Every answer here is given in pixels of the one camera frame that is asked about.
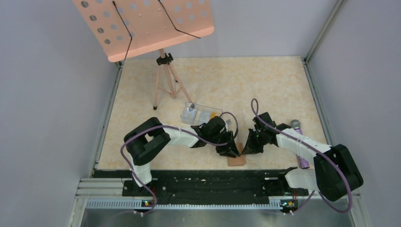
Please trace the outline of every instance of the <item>gray wall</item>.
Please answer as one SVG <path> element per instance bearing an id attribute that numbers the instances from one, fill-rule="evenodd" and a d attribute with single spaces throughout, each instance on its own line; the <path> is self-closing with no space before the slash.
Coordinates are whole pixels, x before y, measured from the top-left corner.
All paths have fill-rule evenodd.
<path id="1" fill-rule="evenodd" d="M 399 226 L 401 1 L 348 1 L 311 62 L 335 140 L 362 173 L 375 226 Z"/>
<path id="2" fill-rule="evenodd" d="M 167 48 L 174 57 L 306 56 L 336 0 L 211 0 L 213 34 Z M 138 58 L 157 58 L 151 52 Z"/>
<path id="3" fill-rule="evenodd" d="M 347 201 L 338 200 L 335 206 L 346 209 Z M 302 214 L 293 217 L 271 214 L 279 214 L 278 210 L 158 210 L 143 218 L 120 215 L 110 219 L 121 211 L 87 209 L 81 227 L 354 227 L 351 214 L 333 212 L 326 203 L 316 199 L 308 202 Z"/>
<path id="4" fill-rule="evenodd" d="M 67 224 L 116 75 L 72 1 L 2 1 L 0 226 Z"/>

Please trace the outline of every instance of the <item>metal floor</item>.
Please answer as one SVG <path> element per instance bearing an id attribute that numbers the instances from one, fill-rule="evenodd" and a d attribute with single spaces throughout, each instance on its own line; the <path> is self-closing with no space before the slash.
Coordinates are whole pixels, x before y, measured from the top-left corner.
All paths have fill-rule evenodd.
<path id="1" fill-rule="evenodd" d="M 344 209 L 345 200 L 336 202 Z M 155 210 L 144 216 L 112 209 L 86 209 L 81 227 L 354 227 L 351 214 L 339 214 L 323 201 L 313 199 L 294 216 L 261 210 Z M 274 215 L 264 212 L 276 212 Z"/>

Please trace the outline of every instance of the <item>beige tabletop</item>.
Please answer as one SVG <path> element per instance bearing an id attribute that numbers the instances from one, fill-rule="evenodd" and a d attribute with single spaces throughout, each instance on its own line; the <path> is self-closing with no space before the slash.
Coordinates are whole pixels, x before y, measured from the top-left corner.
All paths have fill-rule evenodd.
<path id="1" fill-rule="evenodd" d="M 277 124 L 289 124 L 298 119 L 304 135 L 325 143 L 300 57 L 183 58 L 175 59 L 174 67 L 194 103 L 230 111 L 237 117 L 238 142 L 245 145 L 248 129 L 253 128 L 250 103 L 252 98 L 257 98 L 260 114 L 269 112 Z M 120 155 L 123 138 L 150 117 L 159 118 L 163 124 L 189 126 L 181 123 L 180 118 L 187 101 L 183 92 L 172 98 L 159 91 L 157 110 L 153 110 L 156 72 L 155 60 L 126 61 L 98 169 L 128 169 Z M 168 90 L 163 73 L 160 86 Z M 274 145 L 266 145 L 264 153 L 247 155 L 246 160 L 243 167 L 229 167 L 227 158 L 219 156 L 211 145 L 196 149 L 166 146 L 151 162 L 151 168 L 283 169 L 297 166 L 293 153 Z"/>

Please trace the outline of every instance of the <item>pink music stand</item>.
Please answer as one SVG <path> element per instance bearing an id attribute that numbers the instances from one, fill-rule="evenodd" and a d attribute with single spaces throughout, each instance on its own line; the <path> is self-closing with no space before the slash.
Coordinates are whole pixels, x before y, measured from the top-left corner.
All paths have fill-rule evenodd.
<path id="1" fill-rule="evenodd" d="M 158 0 L 114 0 L 124 22 L 121 21 L 112 0 L 73 0 L 89 25 L 103 51 L 111 62 L 124 60 L 140 54 L 159 50 L 160 57 L 166 58 L 163 48 L 203 37 L 214 31 L 210 0 L 161 0 L 172 22 Z M 131 46 L 130 34 L 133 36 Z M 164 67 L 170 92 L 159 87 L 161 67 Z M 175 91 L 170 77 L 172 72 L 180 88 Z M 162 90 L 172 97 L 182 90 L 192 103 L 172 63 L 160 64 L 157 69 L 156 95 L 153 108 L 157 109 L 157 92 Z"/>

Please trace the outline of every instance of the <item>tripod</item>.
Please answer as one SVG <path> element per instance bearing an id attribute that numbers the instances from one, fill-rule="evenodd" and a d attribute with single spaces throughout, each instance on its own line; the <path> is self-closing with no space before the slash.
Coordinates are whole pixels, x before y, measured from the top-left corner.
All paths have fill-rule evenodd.
<path id="1" fill-rule="evenodd" d="M 160 49 L 159 52 L 160 52 L 160 57 L 156 60 L 159 67 L 157 68 L 156 94 L 155 94 L 155 101 L 153 104 L 153 109 L 157 110 L 157 95 L 158 95 L 159 90 L 162 90 L 162 91 L 170 94 L 171 97 L 173 97 L 173 98 L 175 98 L 177 96 L 178 92 L 180 92 L 182 90 L 184 92 L 185 96 L 187 97 L 188 101 L 190 103 L 192 103 L 192 100 L 189 97 L 187 90 L 185 89 L 183 83 L 181 82 L 180 78 L 177 75 L 177 72 L 175 71 L 175 69 L 171 63 L 173 61 L 173 57 L 171 56 L 170 53 L 168 55 L 165 54 L 164 49 Z M 167 91 L 164 88 L 159 87 L 160 71 L 162 70 L 162 67 L 164 68 L 164 72 L 167 77 L 167 82 L 168 82 L 168 86 L 170 87 L 170 91 Z M 173 88 L 173 83 L 172 83 L 171 77 L 170 77 L 170 71 L 173 74 L 175 81 L 180 84 L 180 88 L 178 90 L 175 90 Z"/>

